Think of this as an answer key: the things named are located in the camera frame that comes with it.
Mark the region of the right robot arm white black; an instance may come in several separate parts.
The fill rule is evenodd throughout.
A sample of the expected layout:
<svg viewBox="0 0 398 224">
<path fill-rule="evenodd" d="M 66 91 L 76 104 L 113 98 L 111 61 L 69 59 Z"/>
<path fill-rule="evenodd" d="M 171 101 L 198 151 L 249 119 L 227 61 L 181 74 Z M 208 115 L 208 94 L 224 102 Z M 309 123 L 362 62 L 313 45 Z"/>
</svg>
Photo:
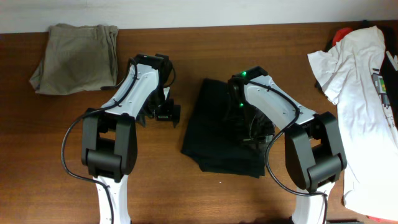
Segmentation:
<svg viewBox="0 0 398 224">
<path fill-rule="evenodd" d="M 337 118 L 330 112 L 318 114 L 279 88 L 262 67 L 232 75 L 229 94 L 239 108 L 259 110 L 278 129 L 264 153 L 272 180 L 296 196 L 291 223 L 327 223 L 328 198 L 348 162 Z M 269 154 L 274 143 L 284 139 L 285 167 L 296 189 L 284 185 L 274 174 Z"/>
</svg>

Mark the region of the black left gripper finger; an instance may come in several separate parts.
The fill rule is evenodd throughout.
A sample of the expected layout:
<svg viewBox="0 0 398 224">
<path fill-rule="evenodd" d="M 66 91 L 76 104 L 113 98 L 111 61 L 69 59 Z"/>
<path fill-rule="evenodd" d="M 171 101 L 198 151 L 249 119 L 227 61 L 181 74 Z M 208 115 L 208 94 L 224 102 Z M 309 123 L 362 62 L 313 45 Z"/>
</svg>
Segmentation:
<svg viewBox="0 0 398 224">
<path fill-rule="evenodd" d="M 146 115 L 146 111 L 144 109 L 140 109 L 136 117 L 136 122 L 144 128 L 146 127 Z"/>
<path fill-rule="evenodd" d="M 180 105 L 173 105 L 172 124 L 173 124 L 174 128 L 176 128 L 178 123 L 180 122 L 180 114 L 181 114 L 181 106 Z"/>
</svg>

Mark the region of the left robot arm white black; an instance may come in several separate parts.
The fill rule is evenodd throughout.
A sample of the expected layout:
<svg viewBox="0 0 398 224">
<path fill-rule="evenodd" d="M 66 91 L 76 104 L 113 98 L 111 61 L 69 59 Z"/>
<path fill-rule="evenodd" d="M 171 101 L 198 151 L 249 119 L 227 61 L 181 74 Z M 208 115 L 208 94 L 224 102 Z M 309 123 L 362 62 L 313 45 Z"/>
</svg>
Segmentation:
<svg viewBox="0 0 398 224">
<path fill-rule="evenodd" d="M 136 123 L 146 118 L 177 125 L 181 107 L 170 98 L 168 78 L 175 73 L 169 57 L 138 54 L 128 75 L 98 114 L 83 119 L 81 162 L 96 181 L 100 223 L 130 223 L 127 181 L 137 160 Z"/>
</svg>

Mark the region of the black shorts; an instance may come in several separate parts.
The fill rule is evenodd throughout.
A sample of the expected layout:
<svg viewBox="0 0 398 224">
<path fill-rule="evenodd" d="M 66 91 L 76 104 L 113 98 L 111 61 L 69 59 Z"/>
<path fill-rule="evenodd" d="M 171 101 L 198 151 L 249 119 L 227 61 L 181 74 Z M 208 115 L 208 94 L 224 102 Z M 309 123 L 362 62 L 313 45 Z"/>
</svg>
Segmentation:
<svg viewBox="0 0 398 224">
<path fill-rule="evenodd" d="M 265 175 L 265 150 L 270 143 L 240 144 L 223 122 L 233 102 L 225 82 L 206 78 L 189 119 L 182 154 L 193 159 L 203 172 Z"/>
</svg>

